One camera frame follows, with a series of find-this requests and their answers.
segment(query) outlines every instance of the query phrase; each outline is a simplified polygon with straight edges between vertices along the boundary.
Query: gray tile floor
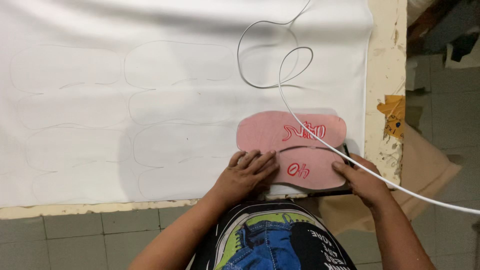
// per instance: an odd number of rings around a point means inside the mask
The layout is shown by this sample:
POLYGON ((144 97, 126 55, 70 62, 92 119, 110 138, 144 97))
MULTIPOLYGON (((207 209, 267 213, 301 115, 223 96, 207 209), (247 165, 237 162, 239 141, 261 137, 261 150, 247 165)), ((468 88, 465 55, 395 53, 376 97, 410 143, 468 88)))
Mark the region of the gray tile floor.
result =
MULTIPOLYGON (((459 155, 463 166, 436 199, 480 209, 480 123, 476 119, 480 115, 480 68, 444 69, 440 55, 418 60, 415 88, 426 91, 419 129, 447 155, 459 155)), ((430 206, 412 226, 438 270, 474 270, 480 238, 472 225, 477 222, 478 216, 430 206)), ((382 269, 374 233, 348 231, 338 239, 358 269, 382 269)))
POLYGON ((190 207, 0 221, 1 270, 121 270, 190 207))
MULTIPOLYGON (((422 134, 445 153, 459 155, 464 166, 437 199, 480 209, 480 69, 444 70, 439 56, 421 57, 416 87, 427 91, 422 134)), ((0 221, 0 269, 126 269, 188 208, 0 221)), ((480 241, 472 229, 476 222, 479 217, 430 206, 412 225, 439 270, 473 270, 480 241)), ((338 239, 359 270, 382 269, 374 233, 347 231, 338 239)))

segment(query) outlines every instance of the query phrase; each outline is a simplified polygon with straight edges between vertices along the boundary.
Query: work table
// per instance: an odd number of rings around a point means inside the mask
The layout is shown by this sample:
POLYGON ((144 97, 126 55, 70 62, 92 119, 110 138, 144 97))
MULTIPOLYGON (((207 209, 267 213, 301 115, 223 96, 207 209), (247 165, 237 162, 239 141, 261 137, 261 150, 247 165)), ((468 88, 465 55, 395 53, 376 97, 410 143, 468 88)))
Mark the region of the work table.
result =
MULTIPOLYGON (((401 184, 402 140, 384 132, 387 125, 386 115, 377 109, 377 105, 385 103, 385 95, 405 95, 407 0, 368 2, 373 15, 373 29, 367 60, 364 156, 377 165, 383 177, 395 184, 401 184)), ((267 199, 307 196, 308 194, 275 195, 267 196, 267 199)), ((9 207, 0 209, 0 219, 167 208, 193 205, 196 202, 197 199, 9 207)))

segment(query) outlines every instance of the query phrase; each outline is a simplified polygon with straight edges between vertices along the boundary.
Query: pink insole template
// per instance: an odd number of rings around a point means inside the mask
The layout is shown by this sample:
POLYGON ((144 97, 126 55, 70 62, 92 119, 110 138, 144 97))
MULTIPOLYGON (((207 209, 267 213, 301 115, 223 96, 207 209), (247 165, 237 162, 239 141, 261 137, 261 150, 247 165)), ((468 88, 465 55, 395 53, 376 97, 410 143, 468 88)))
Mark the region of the pink insole template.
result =
MULTIPOLYGON (((343 119, 326 114, 297 114, 300 121, 333 147, 345 140, 343 119)), ((342 158, 311 137, 288 112, 264 111, 242 120, 237 129, 237 146, 244 151, 276 150, 280 172, 274 183, 289 183, 308 189, 339 187, 345 179, 331 164, 342 158)))

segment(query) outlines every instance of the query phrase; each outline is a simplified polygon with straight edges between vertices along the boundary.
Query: white cable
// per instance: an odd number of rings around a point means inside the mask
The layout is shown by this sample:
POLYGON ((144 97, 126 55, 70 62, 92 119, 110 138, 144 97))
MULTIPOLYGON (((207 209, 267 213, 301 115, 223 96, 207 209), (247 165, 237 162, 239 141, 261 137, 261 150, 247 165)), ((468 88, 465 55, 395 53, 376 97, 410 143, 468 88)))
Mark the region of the white cable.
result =
MULTIPOLYGON (((310 3, 310 1, 311 1, 311 0, 308 0, 307 4, 303 7, 303 9, 300 11, 300 13, 298 13, 298 15, 295 16, 295 18, 291 19, 290 21, 288 21, 288 22, 286 22, 286 23, 276 23, 276 22, 271 22, 271 21, 258 21, 258 22, 255 22, 255 23, 249 25, 249 26, 247 27, 247 29, 245 29, 245 31, 243 31, 243 34, 241 34, 241 37, 240 37, 239 45, 237 46, 237 65, 238 65, 238 67, 239 67, 240 77, 242 78, 242 80, 243 80, 246 84, 248 84, 248 85, 250 85, 250 86, 253 86, 253 87, 255 87, 255 88, 260 88, 260 89, 272 88, 272 87, 277 86, 277 84, 270 85, 270 86, 256 86, 256 85, 252 84, 251 82, 249 82, 249 81, 243 76, 243 72, 242 72, 241 67, 240 67, 239 51, 240 51, 240 43, 241 43, 241 40, 243 39, 243 36, 244 36, 245 33, 248 31, 248 29, 250 29, 250 27, 254 26, 254 25, 257 24, 257 23, 270 23, 270 24, 275 24, 275 25, 288 25, 289 23, 295 21, 295 19, 297 19, 298 16, 301 15, 301 13, 307 8, 307 6, 308 6, 308 4, 310 3)), ((289 81, 289 80, 297 77, 298 75, 300 75, 300 73, 302 73, 304 70, 306 70, 306 69, 308 68, 308 66, 310 65, 310 63, 312 62, 312 60, 313 60, 313 58, 310 59, 310 62, 309 62, 309 63, 305 66, 305 68, 302 69, 297 75, 291 77, 291 78, 288 79, 288 80, 283 81, 282 83, 287 82, 287 81, 289 81)))
MULTIPOLYGON (((270 22, 270 21, 258 21, 256 23, 260 23, 260 22, 267 22, 267 23, 273 23, 273 24, 276 24, 276 25, 286 25, 286 24, 289 24, 291 22, 293 22, 296 18, 298 18, 298 16, 301 15, 301 13, 305 10, 305 8, 307 7, 307 5, 305 5, 305 7, 300 11, 300 13, 295 16, 295 18, 293 18, 293 20, 289 21, 288 23, 285 23, 285 24, 281 24, 281 23, 274 23, 274 22, 270 22)), ((242 38, 243 36, 245 35, 245 32, 247 32, 247 30, 254 24, 256 23, 253 23, 251 24, 249 27, 247 27, 247 29, 243 32, 242 34, 242 38)), ((285 103, 285 105, 287 106, 287 109, 288 111, 292 114, 292 116, 295 118, 295 120, 300 124, 300 126, 303 127, 304 130, 306 130, 312 137, 314 137, 315 139, 317 139, 319 142, 323 143, 325 146, 327 146, 330 150, 332 150, 333 152, 337 153, 338 155, 340 155, 341 157, 351 161, 353 164, 357 165, 359 168, 362 168, 364 169, 366 172, 368 172, 369 174, 375 176, 376 178, 384 181, 385 183, 387 184, 390 184, 391 186, 393 186, 394 188, 396 189, 399 189, 411 196, 414 196, 415 198, 418 198, 420 200, 424 200, 426 202, 429 202, 429 203, 432 203, 432 204, 436 204, 438 206, 441 206, 441 207, 445 207, 445 208, 449 208, 449 209, 453 209, 453 210, 458 210, 458 211, 461 211, 461 212, 465 212, 465 213, 471 213, 471 214, 476 214, 476 215, 480 215, 480 210, 477 210, 477 209, 470 209, 470 208, 466 208, 466 207, 461 207, 461 206, 456 206, 456 205, 451 205, 451 204, 447 204, 447 203, 444 203, 444 202, 439 202, 439 201, 436 201, 436 200, 433 200, 433 199, 430 199, 430 198, 427 198, 427 197, 424 197, 422 195, 418 195, 412 191, 409 191, 408 189, 406 188, 403 188, 397 184, 394 184, 392 183, 391 181, 381 177, 380 175, 372 172, 371 170, 367 169, 366 167, 364 167, 363 165, 361 165, 360 163, 356 162, 355 160, 351 159, 350 157, 348 157, 347 155, 345 155, 344 153, 338 151, 337 149, 335 149, 334 147, 330 146, 329 144, 327 144, 326 142, 324 142, 322 139, 320 139, 319 137, 317 137, 317 135, 315 135, 313 132, 311 132, 306 126, 304 126, 302 124, 302 122, 297 118, 297 116, 294 114, 294 112, 292 111, 292 109, 290 108, 287 100, 285 99, 285 96, 283 95, 283 90, 282 90, 282 83, 288 81, 281 81, 281 72, 282 72, 282 66, 283 66, 283 62, 285 61, 285 59, 294 51, 298 50, 298 49, 308 49, 310 51, 310 53, 312 54, 311 58, 310 58, 310 61, 309 63, 307 64, 307 66, 300 72, 302 73, 309 65, 310 63, 312 62, 313 60, 313 50, 309 47, 297 47, 293 50, 291 50, 289 53, 287 53, 287 55, 283 58, 282 60, 282 63, 280 64, 280 69, 278 70, 278 84, 277 85, 273 85, 273 86, 278 86, 278 90, 280 91, 280 95, 282 96, 282 99, 283 99, 283 102, 285 103)), ((242 71, 240 69, 240 60, 238 58, 238 55, 239 55, 239 51, 237 50, 237 63, 238 63, 238 66, 239 66, 239 72, 240 72, 240 76, 242 77, 242 79, 249 85, 253 86, 253 87, 256 87, 256 88, 270 88, 270 87, 273 87, 273 86, 264 86, 264 87, 259 87, 259 86, 255 86, 251 83, 249 83, 244 77, 243 77, 243 74, 242 74, 242 71)), ((289 80, 295 78, 296 76, 300 75, 300 73, 298 73, 297 75, 295 75, 294 77, 290 78, 289 80)))

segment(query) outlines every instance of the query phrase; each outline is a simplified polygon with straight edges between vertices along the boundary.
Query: black t-shirt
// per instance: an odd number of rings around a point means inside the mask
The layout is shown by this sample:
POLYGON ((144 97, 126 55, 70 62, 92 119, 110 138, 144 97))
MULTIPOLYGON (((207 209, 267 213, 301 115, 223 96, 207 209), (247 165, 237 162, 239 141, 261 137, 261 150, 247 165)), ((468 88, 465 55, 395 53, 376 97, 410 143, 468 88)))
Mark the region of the black t-shirt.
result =
POLYGON ((246 202, 197 247, 191 269, 356 269, 320 221, 289 200, 246 202))

